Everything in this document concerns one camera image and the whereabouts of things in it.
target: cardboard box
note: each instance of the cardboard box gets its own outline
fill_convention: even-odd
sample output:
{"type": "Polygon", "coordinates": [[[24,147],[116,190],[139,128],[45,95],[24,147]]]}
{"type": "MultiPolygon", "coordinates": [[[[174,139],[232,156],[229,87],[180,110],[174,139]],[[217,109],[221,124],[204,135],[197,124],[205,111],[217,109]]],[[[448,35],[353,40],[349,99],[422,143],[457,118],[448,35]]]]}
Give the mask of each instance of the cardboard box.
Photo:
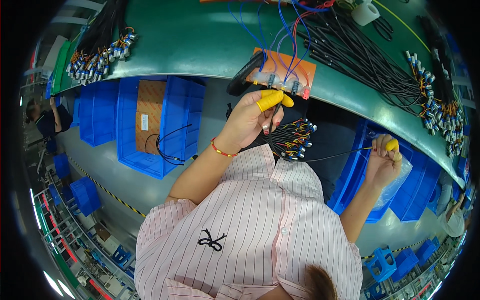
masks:
{"type": "Polygon", "coordinates": [[[96,223],[93,228],[95,228],[96,234],[102,239],[102,241],[107,241],[110,237],[110,232],[106,231],[102,224],[96,223]]]}
{"type": "Polygon", "coordinates": [[[138,85],[135,114],[135,142],[137,151],[157,154],[156,139],[160,133],[165,81],[141,80],[138,85]]]}

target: pink striped shirt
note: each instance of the pink striped shirt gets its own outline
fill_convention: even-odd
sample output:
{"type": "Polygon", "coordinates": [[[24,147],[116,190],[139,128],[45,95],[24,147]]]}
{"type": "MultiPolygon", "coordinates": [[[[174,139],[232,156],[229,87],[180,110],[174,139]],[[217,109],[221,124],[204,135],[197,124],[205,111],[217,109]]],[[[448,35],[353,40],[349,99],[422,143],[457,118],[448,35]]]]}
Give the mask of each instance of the pink striped shirt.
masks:
{"type": "Polygon", "coordinates": [[[136,257],[143,300],[257,299],[279,284],[293,299],[306,299],[311,264],[330,275],[341,300],[360,297],[360,252],[324,204],[317,175],[303,162],[275,165],[266,144],[235,157],[198,206],[180,199],[152,208],[136,257]],[[217,241],[220,251],[199,244],[204,229],[213,241],[226,235],[217,241]]]}

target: red beaded bracelet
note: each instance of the red beaded bracelet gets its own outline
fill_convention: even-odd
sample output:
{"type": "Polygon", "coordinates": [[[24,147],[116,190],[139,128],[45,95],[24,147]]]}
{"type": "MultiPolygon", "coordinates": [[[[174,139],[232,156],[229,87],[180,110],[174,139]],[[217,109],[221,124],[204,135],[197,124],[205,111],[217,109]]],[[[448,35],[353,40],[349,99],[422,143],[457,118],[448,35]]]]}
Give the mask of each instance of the red beaded bracelet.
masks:
{"type": "Polygon", "coordinates": [[[221,154],[221,155],[225,155],[225,156],[228,156],[228,157],[234,157],[234,156],[237,156],[237,154],[227,154],[227,153],[223,153],[222,151],[218,150],[215,145],[213,144],[213,140],[216,139],[216,137],[214,137],[213,139],[210,140],[210,144],[212,145],[213,149],[218,153],[218,154],[221,154]]]}

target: white tape roll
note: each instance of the white tape roll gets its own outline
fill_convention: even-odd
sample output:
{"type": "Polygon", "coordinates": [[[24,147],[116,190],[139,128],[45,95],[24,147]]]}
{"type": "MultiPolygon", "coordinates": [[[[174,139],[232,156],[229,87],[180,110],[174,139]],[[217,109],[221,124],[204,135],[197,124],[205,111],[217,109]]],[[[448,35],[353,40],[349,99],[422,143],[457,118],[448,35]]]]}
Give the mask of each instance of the white tape roll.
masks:
{"type": "Polygon", "coordinates": [[[352,18],[358,25],[365,26],[380,17],[378,9],[371,2],[372,0],[365,0],[352,11],[352,18]]]}

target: green workbench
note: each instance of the green workbench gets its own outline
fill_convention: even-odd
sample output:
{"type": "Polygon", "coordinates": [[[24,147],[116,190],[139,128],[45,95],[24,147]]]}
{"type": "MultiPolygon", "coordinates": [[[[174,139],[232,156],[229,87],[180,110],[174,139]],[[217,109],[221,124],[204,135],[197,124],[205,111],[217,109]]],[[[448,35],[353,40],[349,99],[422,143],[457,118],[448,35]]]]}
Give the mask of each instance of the green workbench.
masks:
{"type": "MultiPolygon", "coordinates": [[[[422,40],[423,30],[416,21],[417,15],[427,15],[423,0],[411,0],[405,4],[398,0],[383,0],[382,4],[396,13],[422,40]]],[[[240,3],[231,3],[239,18],[240,3]]],[[[258,3],[244,4],[242,17],[248,29],[260,38],[257,18],[258,3]]],[[[377,5],[380,14],[394,28],[393,41],[384,40],[372,24],[362,30],[384,49],[400,66],[409,66],[405,50],[416,52],[422,65],[431,70],[430,54],[423,44],[394,16],[377,5]]],[[[283,7],[287,23],[296,19],[291,6],[283,7]]],[[[282,27],[278,6],[264,4],[260,11],[262,30],[267,44],[273,41],[282,27]]],[[[217,78],[232,78],[250,59],[256,41],[235,21],[226,2],[204,3],[198,0],[176,1],[130,0],[126,22],[139,34],[127,61],[113,62],[108,79],[138,75],[198,75],[217,78]]],[[[68,57],[76,43],[72,43],[68,57]]],[[[303,55],[303,39],[298,39],[299,57],[303,55]]],[[[291,55],[292,45],[284,40],[281,52],[291,55]]],[[[407,140],[434,159],[453,179],[463,187],[465,182],[457,175],[458,158],[446,155],[446,142],[439,135],[430,136],[423,122],[403,110],[386,103],[373,89],[357,82],[306,56],[317,64],[311,97],[354,112],[372,120],[401,138],[407,140]]],[[[77,86],[64,72],[60,90],[77,86]]]]}

